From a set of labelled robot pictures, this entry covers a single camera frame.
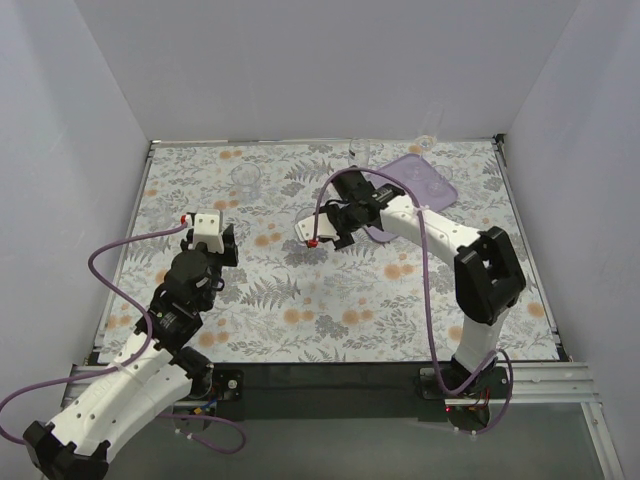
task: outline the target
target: purple cable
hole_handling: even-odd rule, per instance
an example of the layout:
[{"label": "purple cable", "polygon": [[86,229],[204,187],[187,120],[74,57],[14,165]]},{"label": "purple cable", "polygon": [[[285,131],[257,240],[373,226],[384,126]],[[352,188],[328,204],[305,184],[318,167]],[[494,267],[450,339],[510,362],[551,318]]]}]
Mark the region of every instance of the purple cable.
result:
[{"label": "purple cable", "polygon": [[[429,297],[429,254],[427,250],[427,231],[425,230],[425,227],[424,227],[424,216],[422,214],[420,202],[418,201],[418,198],[415,196],[415,194],[411,191],[411,189],[406,185],[404,185],[403,183],[399,182],[397,179],[393,178],[391,175],[388,175],[384,172],[371,170],[370,168],[349,167],[349,168],[345,168],[343,170],[339,170],[335,172],[327,179],[327,181],[324,183],[324,185],[320,189],[320,193],[318,194],[318,200],[316,201],[315,221],[313,223],[312,240],[316,240],[318,236],[318,216],[320,215],[320,205],[322,203],[322,197],[324,196],[324,193],[327,190],[328,186],[331,184],[331,181],[345,172],[370,173],[372,175],[377,175],[378,177],[382,177],[386,180],[389,180],[390,182],[395,183],[400,188],[402,188],[407,195],[409,195],[409,198],[411,199],[413,206],[417,209],[418,220],[419,220],[418,228],[420,229],[420,240],[421,240],[421,246],[422,246],[422,278],[423,278],[423,287],[424,287],[424,306],[425,306],[425,314],[426,314],[426,322],[427,322],[427,339],[429,341],[429,351],[431,353],[431,362],[433,363],[433,370],[436,374],[436,380],[438,381],[438,386],[440,387],[440,390],[442,390],[442,392],[446,393],[447,395],[458,396],[469,385],[471,385],[471,383],[477,378],[480,372],[482,372],[482,370],[491,361],[493,361],[497,351],[496,350],[490,351],[487,354],[487,356],[484,358],[484,360],[480,363],[478,368],[476,368],[471,373],[469,378],[467,378],[462,383],[462,385],[460,385],[458,388],[455,388],[453,390],[449,390],[449,388],[447,388],[442,378],[442,371],[440,370],[440,365],[438,363],[438,357],[436,354],[436,343],[433,338],[433,321],[431,319],[431,301]],[[504,416],[504,412],[506,412],[506,407],[509,405],[509,401],[511,399],[511,392],[513,390],[513,368],[511,366],[511,360],[509,359],[509,356],[506,354],[506,352],[504,352],[503,350],[498,350],[498,351],[500,351],[505,356],[505,359],[507,360],[507,365],[509,366],[509,372],[510,372],[509,381],[511,384],[509,388],[509,392],[507,394],[507,399],[504,404],[505,406],[500,411],[500,414],[498,415],[498,418],[497,418],[497,420],[500,420]],[[493,428],[496,423],[497,422],[493,422],[493,424],[490,427],[486,427],[484,431],[486,431],[487,429]]]},{"label": "purple cable", "polygon": [[[147,334],[147,338],[145,339],[142,347],[140,347],[140,350],[138,350],[136,353],[134,353],[133,356],[130,357],[127,361],[122,362],[123,366],[127,366],[127,365],[131,364],[132,362],[135,362],[140,357],[140,355],[142,355],[142,353],[147,349],[147,347],[149,346],[149,343],[151,343],[151,332],[152,332],[152,329],[153,329],[152,323],[151,323],[151,317],[149,317],[149,314],[147,314],[147,310],[142,305],[140,305],[133,298],[131,298],[125,292],[120,290],[117,286],[115,286],[113,283],[111,283],[105,277],[103,277],[102,274],[100,274],[100,272],[98,272],[96,270],[96,267],[93,265],[93,262],[95,261],[95,259],[96,259],[96,257],[98,255],[100,255],[101,253],[106,252],[107,250],[111,250],[112,248],[120,247],[122,245],[126,245],[126,244],[132,243],[132,242],[137,242],[138,240],[147,240],[149,238],[156,238],[156,237],[163,237],[163,236],[166,236],[166,235],[172,235],[174,233],[181,232],[182,230],[187,228],[187,226],[188,226],[188,224],[183,223],[179,227],[172,228],[172,229],[169,229],[169,230],[164,230],[164,231],[161,231],[161,232],[146,233],[144,235],[138,235],[138,236],[135,236],[135,237],[129,237],[129,238],[125,238],[125,239],[122,239],[122,240],[118,240],[116,242],[109,243],[108,245],[105,245],[104,247],[100,247],[98,250],[93,252],[91,254],[91,256],[89,257],[89,262],[88,263],[89,263],[89,270],[91,270],[91,273],[93,273],[93,275],[95,275],[95,277],[98,280],[100,280],[103,284],[105,284],[107,286],[107,288],[109,288],[110,290],[113,290],[115,293],[117,293],[122,298],[124,298],[126,301],[131,303],[134,307],[136,307],[140,311],[140,313],[142,313],[142,316],[144,317],[144,320],[145,320],[145,322],[147,324],[147,332],[148,332],[148,334]],[[77,375],[75,377],[58,378],[58,379],[49,380],[49,381],[46,381],[46,382],[35,383],[33,385],[29,385],[28,387],[23,387],[20,390],[16,390],[15,392],[13,392],[9,396],[7,396],[7,398],[5,398],[4,400],[2,400],[0,402],[0,413],[2,412],[4,407],[7,406],[7,404],[9,402],[11,402],[14,398],[19,397],[22,394],[25,394],[25,393],[28,393],[28,392],[32,392],[34,390],[39,390],[39,389],[45,388],[45,387],[52,387],[54,385],[60,385],[62,383],[72,383],[72,382],[78,382],[80,380],[86,380],[88,378],[100,377],[102,375],[107,375],[109,373],[113,373],[113,372],[116,372],[116,371],[118,371],[117,367],[110,367],[110,368],[105,368],[104,370],[100,370],[99,372],[83,373],[82,375]],[[4,428],[2,428],[2,426],[0,426],[0,435],[2,437],[4,437],[5,439],[9,440],[10,442],[17,443],[18,445],[24,445],[25,444],[24,440],[22,440],[21,438],[18,438],[18,437],[14,437],[9,432],[7,432]]]},{"label": "purple cable", "polygon": [[237,423],[232,422],[231,420],[227,420],[226,418],[212,417],[210,415],[181,415],[177,413],[161,413],[160,415],[158,415],[158,418],[177,418],[180,420],[192,420],[192,419],[193,420],[209,420],[211,422],[218,422],[218,423],[229,425],[230,427],[235,428],[235,430],[240,434],[240,437],[242,438],[242,440],[240,440],[240,445],[234,448],[220,447],[214,443],[209,442],[208,440],[202,437],[199,437],[198,435],[194,435],[193,433],[185,433],[182,431],[180,432],[186,435],[187,437],[191,435],[192,440],[195,440],[201,445],[204,445],[205,447],[210,448],[211,450],[218,453],[223,453],[225,455],[232,455],[234,453],[238,453],[247,444],[247,433],[244,431],[244,428],[242,428]]}]

